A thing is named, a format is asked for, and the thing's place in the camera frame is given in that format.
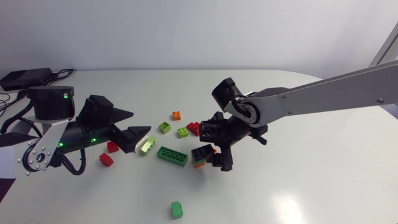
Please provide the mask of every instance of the black power supply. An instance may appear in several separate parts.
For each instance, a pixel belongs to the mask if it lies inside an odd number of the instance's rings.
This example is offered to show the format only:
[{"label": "black power supply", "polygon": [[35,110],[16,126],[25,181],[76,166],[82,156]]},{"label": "black power supply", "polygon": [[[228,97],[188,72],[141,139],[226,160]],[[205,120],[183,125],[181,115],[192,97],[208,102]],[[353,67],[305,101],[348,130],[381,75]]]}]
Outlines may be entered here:
[{"label": "black power supply", "polygon": [[43,85],[54,76],[50,68],[15,71],[3,77],[0,80],[0,86],[5,91],[24,90],[32,86]]}]

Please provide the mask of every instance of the white wall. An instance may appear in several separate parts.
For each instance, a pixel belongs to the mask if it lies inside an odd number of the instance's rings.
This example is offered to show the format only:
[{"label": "white wall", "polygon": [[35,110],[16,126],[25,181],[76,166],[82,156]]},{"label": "white wall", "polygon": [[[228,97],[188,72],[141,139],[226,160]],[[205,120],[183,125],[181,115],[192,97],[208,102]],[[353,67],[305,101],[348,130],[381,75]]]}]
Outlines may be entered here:
[{"label": "white wall", "polygon": [[367,67],[393,0],[0,0],[12,70],[271,68],[329,77]]}]

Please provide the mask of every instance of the lego brick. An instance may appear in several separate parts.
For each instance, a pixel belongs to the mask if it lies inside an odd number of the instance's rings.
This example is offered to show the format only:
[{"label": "lego brick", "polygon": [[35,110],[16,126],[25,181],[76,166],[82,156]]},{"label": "lego brick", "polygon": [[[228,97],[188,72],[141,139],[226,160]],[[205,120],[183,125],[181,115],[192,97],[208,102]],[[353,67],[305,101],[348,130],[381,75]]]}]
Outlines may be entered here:
[{"label": "lego brick", "polygon": [[112,142],[112,141],[107,143],[107,148],[108,148],[108,152],[109,153],[119,151],[118,145],[115,142]]},{"label": "lego brick", "polygon": [[198,147],[196,149],[191,150],[192,162],[196,164],[202,160],[206,160],[215,153],[215,150],[211,146],[211,144],[207,144],[205,146]]},{"label": "lego brick", "polygon": [[174,111],[173,112],[173,121],[179,121],[179,120],[181,120],[181,112]]},{"label": "lego brick", "polygon": [[202,163],[197,164],[197,165],[194,164],[193,166],[194,166],[195,169],[197,169],[197,168],[199,168],[199,167],[204,166],[205,164],[206,164],[206,162],[202,162]]},{"label": "lego brick", "polygon": [[140,139],[140,141],[137,142],[136,149],[139,149],[140,147],[142,147],[147,139],[148,139],[148,136],[142,137],[142,139]]},{"label": "lego brick", "polygon": [[172,202],[172,214],[174,219],[181,218],[183,215],[182,206],[179,201]]},{"label": "lego brick", "polygon": [[188,130],[187,128],[179,128],[178,130],[178,135],[180,136],[180,138],[185,138],[188,137]]},{"label": "lego brick", "polygon": [[195,162],[195,161],[192,159],[191,161],[192,161],[192,164],[193,164],[193,165],[198,165],[198,164],[201,164],[201,163],[203,163],[203,162],[206,162],[206,159],[202,159],[202,160],[197,161],[197,162]]},{"label": "lego brick", "polygon": [[199,127],[200,127],[200,123],[199,122],[190,123],[190,124],[187,125],[187,129],[190,130],[196,136],[199,136]]},{"label": "lego brick", "polygon": [[166,133],[167,131],[170,131],[170,129],[172,129],[172,127],[171,127],[171,125],[167,124],[167,122],[163,122],[162,124],[159,125],[159,129],[163,133]]},{"label": "lego brick", "polygon": [[107,154],[105,154],[105,153],[102,153],[99,156],[99,161],[101,161],[102,164],[104,164],[107,167],[109,167],[109,166],[111,166],[113,164],[112,158],[110,156],[108,156]]},{"label": "lego brick", "polygon": [[188,155],[174,151],[172,149],[161,146],[157,151],[157,157],[173,162],[180,166],[185,166],[188,160]]},{"label": "lego brick", "polygon": [[155,136],[149,137],[149,139],[142,145],[142,147],[139,149],[139,153],[141,155],[147,154],[149,149],[156,143],[156,138]]}]

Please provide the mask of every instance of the table surface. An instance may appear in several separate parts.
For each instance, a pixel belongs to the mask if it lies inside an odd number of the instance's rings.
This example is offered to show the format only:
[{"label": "table surface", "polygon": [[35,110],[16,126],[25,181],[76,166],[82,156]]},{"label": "table surface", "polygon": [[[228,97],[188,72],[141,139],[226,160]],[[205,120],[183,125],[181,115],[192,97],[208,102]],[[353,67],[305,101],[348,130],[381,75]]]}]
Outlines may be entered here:
[{"label": "table surface", "polygon": [[[155,146],[145,156],[114,152],[114,164],[104,167],[98,156],[106,144],[100,144],[86,149],[81,176],[50,167],[19,178],[0,203],[0,222],[398,222],[398,122],[377,106],[284,117],[269,124],[266,146],[251,138],[233,146],[232,171],[211,164],[195,169],[190,151],[207,143],[191,133],[179,139],[177,129],[220,111],[211,91],[228,77],[243,93],[318,80],[276,70],[76,72],[55,84],[75,87],[77,114],[85,98],[103,95],[134,112],[120,129],[152,126]],[[15,104],[0,122],[26,104]],[[173,111],[181,111],[181,121],[171,121]],[[157,128],[164,121],[172,126],[166,134]],[[159,159],[160,146],[188,154],[186,166]],[[77,166],[80,154],[68,156]],[[177,200],[184,215],[173,220],[170,203]]]}]

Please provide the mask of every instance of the green lego brick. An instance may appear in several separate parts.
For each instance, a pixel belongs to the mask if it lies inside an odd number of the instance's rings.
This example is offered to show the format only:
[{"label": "green lego brick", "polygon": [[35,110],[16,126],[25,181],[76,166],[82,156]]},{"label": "green lego brick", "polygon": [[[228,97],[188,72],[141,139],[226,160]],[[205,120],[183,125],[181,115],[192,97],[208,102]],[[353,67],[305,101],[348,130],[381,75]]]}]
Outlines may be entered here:
[{"label": "green lego brick", "polygon": [[172,149],[161,146],[157,151],[157,157],[173,162],[180,166],[185,166],[188,160],[188,155],[174,151]]},{"label": "green lego brick", "polygon": [[180,138],[188,137],[188,129],[186,127],[179,128],[178,135],[180,136]]},{"label": "green lego brick", "polygon": [[171,125],[167,124],[167,122],[163,122],[162,124],[159,125],[159,129],[163,133],[166,133],[167,131],[170,131],[170,129],[172,129],[172,127],[171,127]]},{"label": "green lego brick", "polygon": [[149,149],[156,143],[156,138],[155,136],[149,137],[149,139],[142,145],[142,147],[139,149],[139,153],[141,155],[147,154]]},{"label": "green lego brick", "polygon": [[174,219],[178,219],[182,217],[182,207],[181,207],[181,203],[176,201],[176,202],[172,202],[172,213],[173,213],[173,217]]}]

